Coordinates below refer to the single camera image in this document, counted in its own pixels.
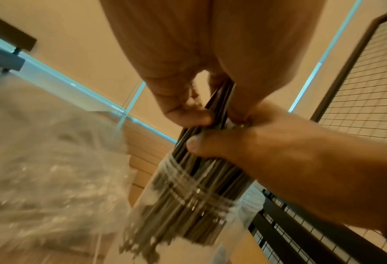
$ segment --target hand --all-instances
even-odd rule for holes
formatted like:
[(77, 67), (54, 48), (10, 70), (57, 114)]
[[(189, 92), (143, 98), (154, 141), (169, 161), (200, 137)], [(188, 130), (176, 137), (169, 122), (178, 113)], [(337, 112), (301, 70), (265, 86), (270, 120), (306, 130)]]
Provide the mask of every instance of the hand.
[(183, 127), (212, 116), (192, 82), (210, 72), (211, 92), (236, 83), (228, 115), (249, 110), (295, 75), (325, 0), (101, 0), (127, 58), (161, 110)]
[(324, 129), (268, 102), (249, 118), (249, 128), (191, 137), (188, 150), (233, 162), (321, 218), (387, 232), (387, 144)]

